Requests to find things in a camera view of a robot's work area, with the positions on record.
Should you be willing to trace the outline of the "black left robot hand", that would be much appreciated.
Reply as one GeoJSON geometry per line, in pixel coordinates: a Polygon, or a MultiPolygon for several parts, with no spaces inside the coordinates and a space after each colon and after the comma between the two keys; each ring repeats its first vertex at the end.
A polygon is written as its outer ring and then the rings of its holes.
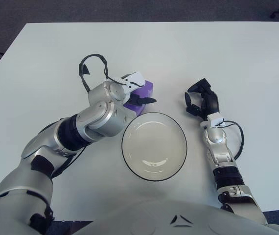
{"type": "Polygon", "coordinates": [[[151,97],[144,97],[141,98],[138,94],[130,94],[130,98],[127,101],[128,104],[135,105],[135,106],[142,106],[144,104],[150,104],[157,102],[156,99],[151,97]]]}

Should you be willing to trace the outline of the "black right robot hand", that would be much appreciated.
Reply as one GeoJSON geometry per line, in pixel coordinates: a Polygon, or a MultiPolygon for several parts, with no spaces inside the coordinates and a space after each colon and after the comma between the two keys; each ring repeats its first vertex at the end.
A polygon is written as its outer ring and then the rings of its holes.
{"type": "Polygon", "coordinates": [[[209,82],[203,78],[193,84],[187,92],[185,92],[186,111],[195,117],[200,117],[202,120],[207,120],[207,116],[213,113],[219,113],[218,96],[211,90],[209,82]],[[190,94],[197,93],[201,95],[201,106],[192,103],[190,94]]]}

